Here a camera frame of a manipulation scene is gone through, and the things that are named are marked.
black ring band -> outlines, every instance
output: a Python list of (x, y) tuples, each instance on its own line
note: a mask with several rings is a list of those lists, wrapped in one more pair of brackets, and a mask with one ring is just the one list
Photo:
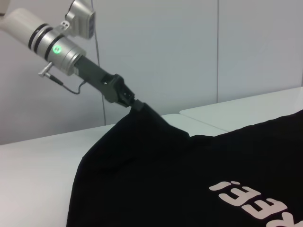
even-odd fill
[(64, 37), (64, 35), (59, 35), (59, 36), (57, 36), (52, 42), (51, 42), (51, 44), (49, 44), (49, 46), (48, 46), (48, 48), (47, 48), (47, 50), (46, 50), (46, 52), (45, 52), (45, 57), (44, 57), (44, 59), (46, 60), (46, 61), (48, 61), (47, 59), (48, 59), (48, 55), (49, 55), (49, 53), (50, 53), (50, 51), (51, 51), (51, 49), (53, 48), (53, 46), (55, 45), (55, 43), (59, 40), (59, 39), (61, 39), (61, 38), (63, 38)]
[(35, 43), (35, 47), (34, 47), (34, 52), (37, 53), (37, 50), (38, 50), (38, 46), (41, 42), (41, 40), (43, 39), (43, 37), (49, 32), (51, 31), (53, 28), (52, 27), (49, 27), (47, 28), (46, 30), (44, 30), (41, 35), (38, 37), (36, 43)]
[(48, 24), (45, 23), (45, 24), (40, 25), (40, 26), (33, 32), (32, 36), (30, 37), (29, 42), (28, 42), (28, 47), (29, 47), (29, 49), (32, 49), (32, 43), (33, 43), (33, 40), (34, 40), (35, 36), (37, 35), (37, 33), (40, 32), (40, 30), (41, 30), (42, 28), (44, 28), (45, 26), (48, 26)]

green led light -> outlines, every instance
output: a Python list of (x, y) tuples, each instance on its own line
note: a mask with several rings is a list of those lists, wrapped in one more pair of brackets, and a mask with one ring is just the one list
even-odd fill
[(61, 46), (54, 46), (53, 47), (53, 52), (56, 53), (56, 54), (59, 54), (61, 52), (62, 48)]

metal cylinder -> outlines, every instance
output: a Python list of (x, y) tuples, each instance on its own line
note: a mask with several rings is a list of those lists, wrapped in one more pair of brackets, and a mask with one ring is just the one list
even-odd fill
[(77, 44), (26, 9), (13, 11), (1, 21), (0, 28), (67, 75), (74, 73), (74, 63), (86, 55)]

black t-shirt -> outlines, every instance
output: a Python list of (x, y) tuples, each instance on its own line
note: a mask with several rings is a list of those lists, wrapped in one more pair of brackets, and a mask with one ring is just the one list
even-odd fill
[(303, 111), (217, 137), (149, 106), (83, 157), (67, 227), (303, 227)]

white table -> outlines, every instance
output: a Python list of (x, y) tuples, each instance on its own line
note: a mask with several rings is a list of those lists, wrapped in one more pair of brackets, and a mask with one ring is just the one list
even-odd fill
[[(196, 134), (222, 130), (180, 114), (163, 118)], [(0, 146), (0, 226), (64, 227), (81, 158), (113, 125)]]
[(303, 109), (303, 87), (183, 110), (180, 114), (225, 131), (266, 122)]

